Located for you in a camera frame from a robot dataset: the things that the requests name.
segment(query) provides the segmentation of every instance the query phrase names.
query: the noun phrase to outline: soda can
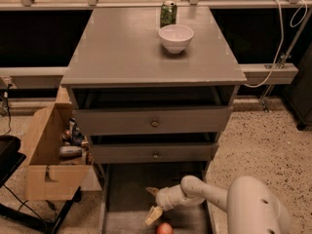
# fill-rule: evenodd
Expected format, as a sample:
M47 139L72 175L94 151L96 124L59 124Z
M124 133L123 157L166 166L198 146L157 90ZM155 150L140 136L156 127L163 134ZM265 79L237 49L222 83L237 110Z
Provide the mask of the soda can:
M176 24L177 6L173 1L163 3L160 13L160 27Z

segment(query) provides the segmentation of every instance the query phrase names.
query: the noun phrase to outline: red ball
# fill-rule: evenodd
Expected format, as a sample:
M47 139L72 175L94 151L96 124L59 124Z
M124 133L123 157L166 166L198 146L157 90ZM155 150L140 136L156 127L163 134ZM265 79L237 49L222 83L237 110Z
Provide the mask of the red ball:
M171 225L169 225L167 222L161 223L157 227L157 234L174 234L174 230Z

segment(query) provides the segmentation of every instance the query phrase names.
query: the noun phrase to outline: terrazzo floor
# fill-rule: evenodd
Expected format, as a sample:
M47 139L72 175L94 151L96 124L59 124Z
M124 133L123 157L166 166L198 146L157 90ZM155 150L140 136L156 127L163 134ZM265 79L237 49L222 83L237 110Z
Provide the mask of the terrazzo floor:
M312 128L296 128L293 114L278 97L268 101L269 112L264 112L254 97L238 97L234 112L219 140L216 153L207 173L214 185L228 188L238 176L254 176L265 182L286 205L292 227L289 234L312 233ZM12 104L11 135L21 140L27 131L32 114L49 104ZM0 117L0 134L8 129L8 117ZM20 167L7 181L24 200L25 167ZM82 200L75 203L58 233L98 233L101 192L82 192ZM0 189L0 203L14 209L20 203L4 188ZM62 202L55 202L57 211ZM55 212L46 202L27 202L43 218L54 218ZM26 207L20 209L29 213ZM212 207L217 234L227 234L226 214ZM0 218L0 233L38 233Z

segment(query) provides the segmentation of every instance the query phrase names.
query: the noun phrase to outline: can top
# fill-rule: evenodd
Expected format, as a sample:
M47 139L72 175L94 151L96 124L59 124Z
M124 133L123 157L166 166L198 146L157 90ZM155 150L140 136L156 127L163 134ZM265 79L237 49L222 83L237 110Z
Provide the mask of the can top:
M175 5L176 3L174 2L174 1L165 1L164 2L164 5L166 5L166 6L173 6L173 5Z

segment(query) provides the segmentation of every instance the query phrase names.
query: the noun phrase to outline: brown cardboard box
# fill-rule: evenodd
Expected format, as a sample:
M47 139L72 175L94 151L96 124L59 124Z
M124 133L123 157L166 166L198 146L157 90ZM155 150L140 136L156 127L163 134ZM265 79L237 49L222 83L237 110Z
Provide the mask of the brown cardboard box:
M59 165L61 134L68 128L72 106L56 102L38 110L21 142L27 158L27 200L70 200L91 166Z

